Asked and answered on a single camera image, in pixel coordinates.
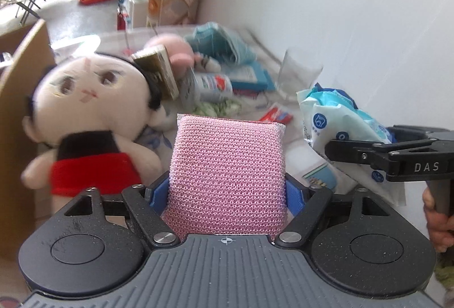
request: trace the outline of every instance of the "stuffed toy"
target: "stuffed toy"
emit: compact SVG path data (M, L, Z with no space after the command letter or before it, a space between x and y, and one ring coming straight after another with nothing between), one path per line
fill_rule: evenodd
M31 189L50 183L54 212L85 188L116 194L162 174L159 157L134 142L166 118L160 90L137 65L100 54L66 60L39 82L29 112L26 134L51 149L22 181Z
M215 59L194 53L190 44L179 35L169 33L157 35L145 44L145 48L156 45L163 45L167 50L173 76L176 80L185 76L188 68L196 68L197 71L211 73L221 71L221 66Z

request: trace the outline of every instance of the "white wall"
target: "white wall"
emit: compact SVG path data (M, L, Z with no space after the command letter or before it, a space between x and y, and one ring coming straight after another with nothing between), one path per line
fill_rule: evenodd
M384 124L454 129L454 0L203 0L207 20L248 26L279 57L317 53L321 82Z

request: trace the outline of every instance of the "plastic bag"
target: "plastic bag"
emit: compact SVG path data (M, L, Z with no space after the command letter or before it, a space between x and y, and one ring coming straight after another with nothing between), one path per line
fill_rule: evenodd
M323 89L317 85L298 92L297 98L304 121L305 139L325 159L325 145L333 139L386 144L393 141L386 127L358 109L355 101L342 90ZM405 205L404 184L388 182L384 171L374 170L369 165L330 163L389 203Z

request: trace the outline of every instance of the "human hand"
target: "human hand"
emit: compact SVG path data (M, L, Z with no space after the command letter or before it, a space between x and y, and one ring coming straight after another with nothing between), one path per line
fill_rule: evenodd
M444 253L447 248L454 245L454 216L448 217L435 210L435 199L429 188L423 192L424 214L427 220L429 239L439 253Z

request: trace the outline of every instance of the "mesh sponge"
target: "mesh sponge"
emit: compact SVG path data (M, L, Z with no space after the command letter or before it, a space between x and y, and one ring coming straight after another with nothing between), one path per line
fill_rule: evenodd
M287 219L279 123L180 115L163 219L188 233L269 234Z

